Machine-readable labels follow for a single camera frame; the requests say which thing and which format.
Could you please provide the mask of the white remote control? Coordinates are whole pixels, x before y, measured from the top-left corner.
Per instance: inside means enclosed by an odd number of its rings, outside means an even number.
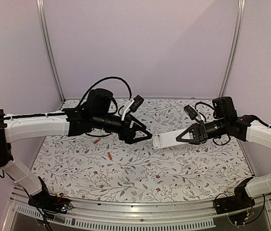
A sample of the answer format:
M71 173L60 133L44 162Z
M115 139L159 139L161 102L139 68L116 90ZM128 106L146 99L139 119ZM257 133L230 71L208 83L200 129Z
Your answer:
M176 141L176 137L185 130L186 129L180 129L153 135L152 141L154 149L163 149L185 144L185 142Z

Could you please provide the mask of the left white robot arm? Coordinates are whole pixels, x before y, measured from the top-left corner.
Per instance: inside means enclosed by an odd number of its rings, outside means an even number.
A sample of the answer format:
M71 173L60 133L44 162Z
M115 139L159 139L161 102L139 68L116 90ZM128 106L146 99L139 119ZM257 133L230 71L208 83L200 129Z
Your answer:
M116 104L112 92L94 89L87 100L75 108L41 114L13 115L0 109L0 169L9 174L16 183L34 196L34 201L43 209L53 204L41 179L33 175L27 166L11 153L15 141L46 136L79 136L100 129L115 133L126 144L149 140L152 134L146 126L131 115L142 104L143 98L136 96L128 100L121 116L110 112L110 104Z

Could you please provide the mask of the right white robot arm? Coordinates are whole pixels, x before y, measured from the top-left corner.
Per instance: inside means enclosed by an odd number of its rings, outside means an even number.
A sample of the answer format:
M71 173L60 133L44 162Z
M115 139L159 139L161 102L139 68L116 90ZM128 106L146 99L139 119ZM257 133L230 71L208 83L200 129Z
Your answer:
M212 105L215 119L209 123L200 121L192 124L176 137L176 141L198 145L209 139L227 135L271 150L271 125L255 115L238 116L232 98L229 96L213 99ZM240 210L248 203L249 197L262 194L271 194L271 173L250 179L243 191L231 198L230 206L235 210Z

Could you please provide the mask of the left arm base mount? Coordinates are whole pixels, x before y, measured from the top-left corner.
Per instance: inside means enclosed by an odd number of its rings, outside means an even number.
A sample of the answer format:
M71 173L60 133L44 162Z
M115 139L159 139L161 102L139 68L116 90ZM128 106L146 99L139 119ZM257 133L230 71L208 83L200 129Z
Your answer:
M36 195L31 195L28 204L50 213L66 213L73 208L71 201L61 196L50 195L46 191L41 191Z

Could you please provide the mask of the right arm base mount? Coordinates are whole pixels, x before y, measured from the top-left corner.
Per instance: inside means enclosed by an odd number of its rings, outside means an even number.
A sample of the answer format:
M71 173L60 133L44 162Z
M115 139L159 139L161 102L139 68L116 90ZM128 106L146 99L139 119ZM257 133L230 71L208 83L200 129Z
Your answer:
M254 205L254 199L249 197L245 191L235 192L232 196L221 193L213 200L213 207L218 215L247 209Z

